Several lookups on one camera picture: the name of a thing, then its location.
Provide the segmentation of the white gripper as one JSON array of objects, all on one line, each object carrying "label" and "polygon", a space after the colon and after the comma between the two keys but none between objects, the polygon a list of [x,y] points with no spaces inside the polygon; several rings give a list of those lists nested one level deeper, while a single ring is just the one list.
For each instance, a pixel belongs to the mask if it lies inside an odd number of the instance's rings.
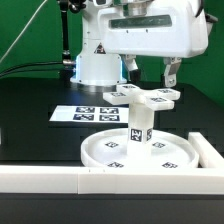
[{"label": "white gripper", "polygon": [[181,58],[200,55],[208,47],[200,6],[201,0],[152,0],[144,3],[146,12],[138,16],[125,16],[126,5],[101,8],[97,20],[102,45],[107,53],[122,55],[132,83],[140,80],[135,55],[166,57],[163,85],[172,88]]}]

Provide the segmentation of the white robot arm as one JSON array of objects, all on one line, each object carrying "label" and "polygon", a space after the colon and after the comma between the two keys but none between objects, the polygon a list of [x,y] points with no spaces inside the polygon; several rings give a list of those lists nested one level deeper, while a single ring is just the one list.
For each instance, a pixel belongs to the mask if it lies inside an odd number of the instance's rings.
[{"label": "white robot arm", "polygon": [[140,78],[138,56],[162,57],[163,85],[176,85],[183,58],[205,52],[218,19],[205,12],[203,0],[81,0],[83,46],[76,80],[84,85],[115,85],[125,66]]}]

